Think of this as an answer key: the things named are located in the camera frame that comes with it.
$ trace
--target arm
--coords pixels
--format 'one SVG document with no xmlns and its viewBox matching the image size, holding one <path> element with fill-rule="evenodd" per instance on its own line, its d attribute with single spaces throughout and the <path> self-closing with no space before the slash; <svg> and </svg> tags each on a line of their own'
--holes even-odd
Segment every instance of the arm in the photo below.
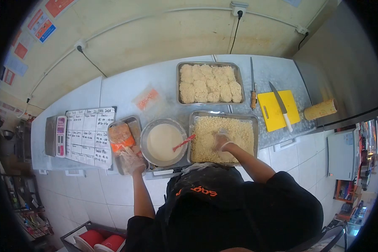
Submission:
<svg viewBox="0 0 378 252">
<path fill-rule="evenodd" d="M 129 173 L 133 177 L 135 216 L 155 219 L 156 212 L 154 211 L 150 194 L 148 193 L 142 176 L 143 172 L 146 170 L 143 155 L 134 153 L 129 147 L 126 147 L 121 155 L 123 156 L 126 166 L 129 167 Z"/>
<path fill-rule="evenodd" d="M 231 153 L 253 181 L 266 183 L 276 173 L 270 166 L 234 144 L 223 129 L 219 133 L 214 133 L 213 150 Z"/>
<path fill-rule="evenodd" d="M 133 174 L 133 191 L 134 191 L 134 214 L 135 216 L 145 216 L 152 219 L 156 218 L 153 203 L 150 194 L 143 181 L 140 171 L 134 171 Z"/>
<path fill-rule="evenodd" d="M 254 156 L 247 153 L 234 143 L 228 143 L 224 146 L 223 151 L 231 153 L 239 161 L 253 181 L 266 183 L 267 180 L 273 177 L 276 173 L 270 166 L 263 161 L 254 158 Z"/>
</svg>

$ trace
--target kitchen knife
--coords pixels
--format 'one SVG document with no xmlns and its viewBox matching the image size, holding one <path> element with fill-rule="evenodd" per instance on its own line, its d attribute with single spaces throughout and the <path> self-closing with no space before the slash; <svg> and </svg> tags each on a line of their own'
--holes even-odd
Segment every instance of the kitchen knife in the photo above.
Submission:
<svg viewBox="0 0 378 252">
<path fill-rule="evenodd" d="M 253 79 L 253 63 L 252 63 L 252 57 L 251 57 L 251 78 L 252 78 L 252 83 L 253 85 L 253 90 L 251 90 L 251 108 L 252 110 L 255 110 L 256 108 L 256 103 L 257 103 L 257 98 L 256 98 L 256 84 L 255 80 Z"/>
<path fill-rule="evenodd" d="M 273 84 L 269 81 L 270 88 L 272 89 L 274 96 L 277 99 L 278 105 L 280 106 L 281 112 L 283 113 L 284 121 L 286 122 L 287 128 L 290 132 L 293 132 L 293 128 L 291 127 L 291 123 L 289 117 L 287 115 L 287 109 L 284 106 L 283 100 L 281 99 L 280 95 L 278 94 L 277 90 L 274 88 Z"/>
</svg>

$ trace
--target black shirt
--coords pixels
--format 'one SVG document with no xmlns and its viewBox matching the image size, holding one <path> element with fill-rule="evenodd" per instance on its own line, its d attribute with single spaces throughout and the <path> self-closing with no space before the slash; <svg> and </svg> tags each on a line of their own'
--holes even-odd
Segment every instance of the black shirt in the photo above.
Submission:
<svg viewBox="0 0 378 252">
<path fill-rule="evenodd" d="M 242 186 L 249 215 L 244 210 L 219 209 L 188 195 L 176 203 L 168 225 L 164 224 L 165 237 L 161 228 L 165 205 L 158 209 L 155 219 L 129 219 L 127 251 L 165 251 L 165 245 L 169 251 L 236 247 L 282 251 L 321 232 L 320 202 L 288 173 L 278 172 L 266 184 L 244 182 Z"/>
</svg>

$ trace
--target red bucket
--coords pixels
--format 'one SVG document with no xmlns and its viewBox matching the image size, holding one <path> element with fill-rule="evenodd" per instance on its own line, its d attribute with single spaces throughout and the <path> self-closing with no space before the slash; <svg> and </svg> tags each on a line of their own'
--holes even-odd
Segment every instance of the red bucket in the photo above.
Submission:
<svg viewBox="0 0 378 252">
<path fill-rule="evenodd" d="M 108 239 L 94 246 L 95 252 L 119 252 L 125 239 L 119 235 L 111 235 Z"/>
<path fill-rule="evenodd" d="M 75 236 L 74 240 L 77 244 L 83 246 L 84 251 L 92 251 L 92 248 L 94 248 L 95 244 L 101 243 L 105 239 L 100 233 L 91 229 L 83 234 L 80 234 L 79 236 Z"/>
</svg>

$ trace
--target plastic glove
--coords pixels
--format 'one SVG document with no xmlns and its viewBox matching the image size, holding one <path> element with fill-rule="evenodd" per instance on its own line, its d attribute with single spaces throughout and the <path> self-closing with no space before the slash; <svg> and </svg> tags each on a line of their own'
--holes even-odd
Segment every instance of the plastic glove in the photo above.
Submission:
<svg viewBox="0 0 378 252">
<path fill-rule="evenodd" d="M 130 175 L 134 173 L 142 174 L 146 170 L 143 155 L 141 153 L 135 154 L 130 147 L 125 147 L 125 151 L 121 152 L 125 165 L 128 167 Z"/>
<path fill-rule="evenodd" d="M 224 147 L 229 144 L 233 143 L 230 137 L 227 134 L 225 129 L 220 129 L 219 132 L 213 132 L 214 136 L 214 144 L 213 144 L 213 151 L 224 151 Z"/>
</svg>

